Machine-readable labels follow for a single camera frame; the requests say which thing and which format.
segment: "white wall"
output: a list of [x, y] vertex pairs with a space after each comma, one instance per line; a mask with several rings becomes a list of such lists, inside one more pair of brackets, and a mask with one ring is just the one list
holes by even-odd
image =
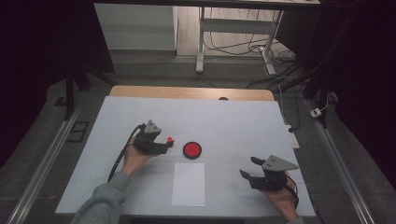
[[175, 50], [177, 8], [95, 4], [109, 49]]

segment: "gray sweatshirt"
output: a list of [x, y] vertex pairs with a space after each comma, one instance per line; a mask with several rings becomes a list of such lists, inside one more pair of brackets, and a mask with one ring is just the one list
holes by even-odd
[[[120, 205], [125, 201], [125, 191], [131, 177], [123, 172], [115, 173], [110, 182], [98, 186], [92, 197], [76, 212], [72, 224], [77, 223], [112, 223], [120, 221]], [[288, 224], [304, 224], [299, 217]]]

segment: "wooden floor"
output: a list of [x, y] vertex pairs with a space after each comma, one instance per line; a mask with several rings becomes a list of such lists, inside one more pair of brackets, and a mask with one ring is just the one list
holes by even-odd
[[[178, 7], [178, 31], [177, 31], [177, 55], [178, 56], [196, 56], [198, 41], [199, 41], [199, 13], [198, 7]], [[242, 9], [242, 8], [206, 8], [206, 18], [216, 19], [234, 19], [234, 20], [250, 20], [250, 21], [271, 21], [274, 15], [272, 10], [258, 10], [258, 9]], [[205, 56], [239, 56], [239, 57], [261, 57], [259, 52], [249, 52], [249, 46], [264, 45], [267, 35], [251, 35], [251, 34], [228, 34], [228, 33], [205, 33], [204, 41]], [[241, 46], [222, 49], [233, 54], [214, 50], [214, 48], [222, 48], [235, 44], [242, 44]], [[272, 46], [274, 53], [285, 50], [286, 48], [280, 43]]]

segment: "human hand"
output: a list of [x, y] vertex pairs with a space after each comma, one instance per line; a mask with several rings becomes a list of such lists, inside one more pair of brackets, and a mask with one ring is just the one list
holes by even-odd
[[139, 151], [133, 143], [134, 138], [129, 142], [129, 146], [125, 148], [124, 164], [121, 169], [128, 176], [132, 176], [134, 172], [142, 168], [150, 158], [158, 156]]
[[[296, 188], [295, 184], [289, 178], [287, 185], [292, 189]], [[286, 221], [289, 222], [298, 218], [294, 208], [294, 198], [288, 190], [282, 188], [277, 191], [260, 190], [260, 192], [267, 196], [274, 208]]]

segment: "black and red round button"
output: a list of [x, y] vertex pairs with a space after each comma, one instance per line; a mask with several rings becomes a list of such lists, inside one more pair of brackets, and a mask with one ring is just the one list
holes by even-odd
[[190, 160], [195, 160], [201, 156], [202, 148], [196, 142], [189, 142], [183, 147], [184, 156]]

